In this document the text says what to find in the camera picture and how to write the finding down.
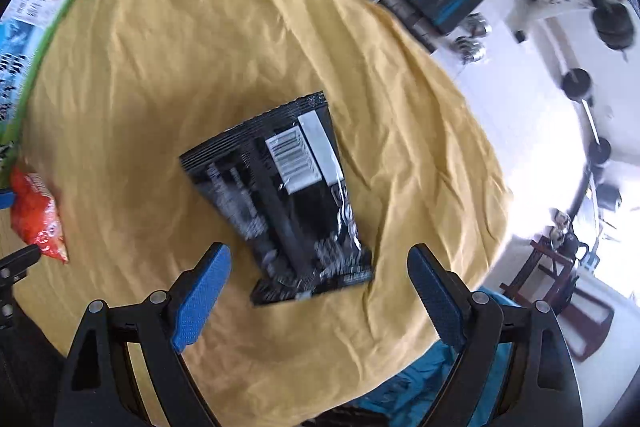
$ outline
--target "red snack bag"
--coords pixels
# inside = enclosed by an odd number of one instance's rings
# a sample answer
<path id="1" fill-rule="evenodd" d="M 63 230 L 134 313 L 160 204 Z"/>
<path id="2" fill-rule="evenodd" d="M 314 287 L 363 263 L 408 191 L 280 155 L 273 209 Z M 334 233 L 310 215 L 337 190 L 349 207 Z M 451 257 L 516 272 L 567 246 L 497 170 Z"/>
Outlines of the red snack bag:
<path id="1" fill-rule="evenodd" d="M 44 255 L 68 263 L 60 216 L 53 196 L 37 174 L 11 171 L 15 201 L 11 207 L 11 228 L 27 245 L 35 243 Z"/>

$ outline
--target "blue gripper pad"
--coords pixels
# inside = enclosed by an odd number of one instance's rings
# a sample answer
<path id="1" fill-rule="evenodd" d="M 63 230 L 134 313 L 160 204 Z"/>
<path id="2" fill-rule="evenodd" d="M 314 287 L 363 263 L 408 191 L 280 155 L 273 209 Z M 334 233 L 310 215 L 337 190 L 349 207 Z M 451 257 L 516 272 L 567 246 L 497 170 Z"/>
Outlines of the blue gripper pad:
<path id="1" fill-rule="evenodd" d="M 221 245 L 176 314 L 171 342 L 178 353 L 198 340 L 230 272 L 231 253 L 226 245 Z"/>
<path id="2" fill-rule="evenodd" d="M 406 267 L 440 340 L 459 352 L 466 343 L 460 308 L 419 248 L 409 250 Z"/>

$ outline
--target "blue cloth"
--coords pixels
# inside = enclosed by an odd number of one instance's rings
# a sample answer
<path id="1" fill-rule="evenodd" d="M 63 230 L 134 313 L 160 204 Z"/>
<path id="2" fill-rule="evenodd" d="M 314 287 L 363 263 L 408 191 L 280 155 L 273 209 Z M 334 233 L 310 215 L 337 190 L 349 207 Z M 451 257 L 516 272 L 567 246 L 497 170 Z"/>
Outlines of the blue cloth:
<path id="1" fill-rule="evenodd" d="M 487 288 L 481 291 L 498 303 L 515 305 L 507 297 Z M 499 344 L 484 391 L 468 427 L 481 427 L 489 421 L 507 369 L 511 344 Z M 456 352 L 441 341 L 412 365 L 379 385 L 376 389 L 351 402 L 351 405 L 385 414 L 390 427 L 416 427 L 427 414 L 449 371 L 456 361 Z"/>

